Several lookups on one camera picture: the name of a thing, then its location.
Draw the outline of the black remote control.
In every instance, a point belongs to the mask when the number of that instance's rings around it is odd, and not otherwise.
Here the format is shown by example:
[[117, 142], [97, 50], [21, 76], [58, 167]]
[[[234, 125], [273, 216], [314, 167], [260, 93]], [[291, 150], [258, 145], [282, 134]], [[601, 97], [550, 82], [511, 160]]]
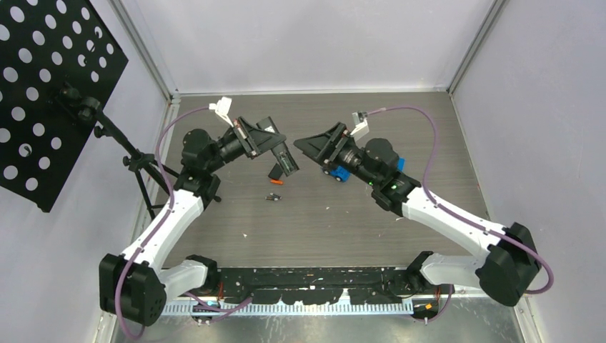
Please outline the black remote control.
[[299, 165], [296, 163], [286, 144], [280, 144], [272, 149], [272, 153], [277, 160], [277, 164], [283, 175], [289, 177], [299, 171]]

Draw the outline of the black battery cover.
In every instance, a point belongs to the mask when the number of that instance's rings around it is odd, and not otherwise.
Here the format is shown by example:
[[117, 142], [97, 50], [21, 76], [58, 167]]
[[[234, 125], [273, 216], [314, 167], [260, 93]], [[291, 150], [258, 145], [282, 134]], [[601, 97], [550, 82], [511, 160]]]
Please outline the black battery cover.
[[282, 175], [283, 175], [282, 168], [278, 164], [275, 164], [272, 167], [272, 169], [270, 170], [270, 172], [268, 173], [268, 177], [272, 180], [280, 180]]

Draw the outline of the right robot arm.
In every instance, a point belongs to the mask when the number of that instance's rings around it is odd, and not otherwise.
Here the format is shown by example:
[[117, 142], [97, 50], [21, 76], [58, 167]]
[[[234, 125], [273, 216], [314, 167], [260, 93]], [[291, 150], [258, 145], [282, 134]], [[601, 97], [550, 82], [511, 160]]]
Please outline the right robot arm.
[[359, 147], [341, 122], [294, 145], [318, 165], [341, 166], [371, 186], [371, 196], [383, 210], [423, 224], [469, 253], [422, 252], [407, 275], [415, 292], [442, 284], [473, 287], [508, 307], [530, 293], [542, 262], [526, 226], [515, 222], [506, 227], [446, 202], [399, 169], [399, 155], [387, 139], [370, 139]]

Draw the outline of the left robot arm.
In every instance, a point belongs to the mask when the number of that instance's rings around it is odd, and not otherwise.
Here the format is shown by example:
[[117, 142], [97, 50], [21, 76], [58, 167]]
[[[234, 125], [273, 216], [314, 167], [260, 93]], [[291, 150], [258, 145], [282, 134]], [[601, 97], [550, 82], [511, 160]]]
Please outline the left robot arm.
[[216, 171], [241, 156], [255, 159], [285, 141], [276, 129], [268, 131], [243, 117], [218, 139], [203, 129], [185, 134], [182, 170], [159, 215], [121, 254], [100, 261], [100, 309], [149, 327], [167, 302], [192, 290], [203, 296], [215, 293], [220, 273], [213, 259], [190, 255], [170, 269], [164, 263], [190, 224], [218, 200]]

